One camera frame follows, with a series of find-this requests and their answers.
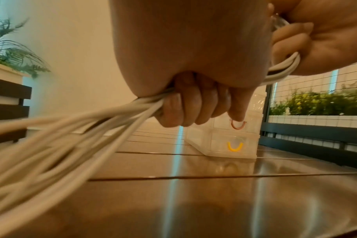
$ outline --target yellow handle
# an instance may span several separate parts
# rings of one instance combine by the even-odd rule
[[[236,149],[232,148],[231,146],[231,143],[230,142],[227,142],[227,145],[228,145],[228,149],[232,152],[238,152],[241,150],[242,146],[243,146],[243,143],[240,143],[239,147],[237,147]]]

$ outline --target dark wood slat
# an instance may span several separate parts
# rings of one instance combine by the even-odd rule
[[[2,134],[0,135],[0,143],[7,142],[7,141],[15,141],[24,138],[26,134],[27,134],[27,129]]]
[[[259,144],[357,169],[357,152],[276,139],[266,136],[261,136]]]
[[[357,144],[357,128],[262,123],[261,131]]]
[[[28,113],[28,106],[0,104],[0,120],[28,117]]]
[[[0,79],[0,96],[31,99],[32,88]]]

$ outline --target cable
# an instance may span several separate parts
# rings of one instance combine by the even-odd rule
[[[281,19],[276,28],[287,25]],[[270,67],[261,85],[290,75],[300,63],[292,54]],[[73,116],[21,119],[0,124],[0,135],[47,124],[47,128],[0,151],[0,237],[28,223],[68,197],[111,157],[124,141],[163,105],[172,89],[121,107]],[[75,140],[63,138],[79,128]]]

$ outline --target fern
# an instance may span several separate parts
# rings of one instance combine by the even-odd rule
[[[25,45],[4,39],[6,35],[24,27],[27,21],[28,19],[13,25],[9,18],[0,19],[0,64],[36,78],[38,72],[50,72],[46,63]]]

